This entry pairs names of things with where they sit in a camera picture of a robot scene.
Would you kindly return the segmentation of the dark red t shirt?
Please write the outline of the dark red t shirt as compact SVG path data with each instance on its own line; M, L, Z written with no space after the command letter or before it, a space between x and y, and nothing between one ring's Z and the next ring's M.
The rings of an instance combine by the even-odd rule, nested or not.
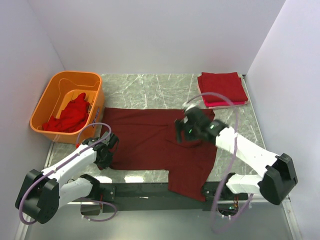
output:
M104 109L102 122L119 138L110 168L168 171L168 190L204 202L202 188L216 160L217 147L196 140L178 143L175 120L181 109Z

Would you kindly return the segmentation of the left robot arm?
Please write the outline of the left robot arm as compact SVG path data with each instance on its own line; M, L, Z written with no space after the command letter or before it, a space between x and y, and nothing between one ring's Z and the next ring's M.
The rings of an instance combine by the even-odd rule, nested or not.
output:
M110 132L102 137L87 138L77 149L58 163L38 171L29 171L22 183L15 207L25 225L36 222L45 224L53 218L58 209L78 199L97 203L99 207L113 205L116 188L103 187L101 182L89 175L72 177L90 164L98 169L107 169L113 160L119 138Z

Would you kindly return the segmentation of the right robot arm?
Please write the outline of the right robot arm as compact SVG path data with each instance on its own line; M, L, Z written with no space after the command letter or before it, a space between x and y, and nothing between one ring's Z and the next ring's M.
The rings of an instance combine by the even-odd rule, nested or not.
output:
M234 127L219 119L211 120L195 105L184 110L175 124L177 142L202 140L233 154L249 165L255 175L228 173L224 188L233 194L261 195L279 205L297 185L294 161L286 153L276 154L240 135Z

